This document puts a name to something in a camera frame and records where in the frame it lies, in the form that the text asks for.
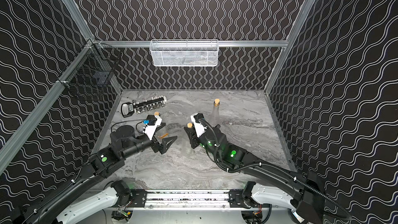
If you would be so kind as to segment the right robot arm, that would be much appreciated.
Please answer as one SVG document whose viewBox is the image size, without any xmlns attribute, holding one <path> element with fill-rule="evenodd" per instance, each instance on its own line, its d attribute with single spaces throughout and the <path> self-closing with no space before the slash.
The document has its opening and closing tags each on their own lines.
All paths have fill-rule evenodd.
<svg viewBox="0 0 398 224">
<path fill-rule="evenodd" d="M 270 162 L 230 143 L 220 127 L 207 127 L 198 131 L 195 127 L 184 128 L 192 148 L 201 146 L 218 168 L 227 173 L 244 173 L 266 181 L 288 196 L 287 208 L 291 216 L 321 224 L 324 217 L 349 222 L 352 215 L 339 203 L 327 196 L 324 185 L 315 172 L 302 175 Z"/>
</svg>

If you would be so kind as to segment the short clear corked bottle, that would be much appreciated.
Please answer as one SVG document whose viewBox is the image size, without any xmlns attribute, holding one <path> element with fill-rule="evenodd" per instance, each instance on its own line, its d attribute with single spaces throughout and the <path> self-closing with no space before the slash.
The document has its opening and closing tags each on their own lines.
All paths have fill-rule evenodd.
<svg viewBox="0 0 398 224">
<path fill-rule="evenodd" d="M 191 122 L 189 122 L 186 127 L 192 128 L 193 124 Z M 182 152 L 182 155 L 184 157 L 186 157 L 186 158 L 189 158 L 191 156 L 192 148 L 190 146 L 190 141 L 188 139 L 188 136 L 182 142 L 182 150 L 181 150 L 181 152 Z"/>
</svg>

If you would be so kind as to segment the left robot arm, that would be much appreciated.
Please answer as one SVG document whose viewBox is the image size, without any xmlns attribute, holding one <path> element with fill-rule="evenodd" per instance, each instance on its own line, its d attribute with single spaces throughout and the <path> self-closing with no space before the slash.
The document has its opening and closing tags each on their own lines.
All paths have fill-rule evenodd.
<svg viewBox="0 0 398 224">
<path fill-rule="evenodd" d="M 130 125 L 119 127 L 110 137 L 111 143 L 93 154 L 74 179 L 44 199 L 16 208 L 11 214 L 12 223 L 76 224 L 105 208 L 128 206 L 134 197 L 123 180 L 113 182 L 108 189 L 83 201 L 77 202 L 77 199 L 122 168 L 127 158 L 148 148 L 164 154 L 177 140 L 176 136 L 158 141 L 147 134 L 137 135 Z"/>
</svg>

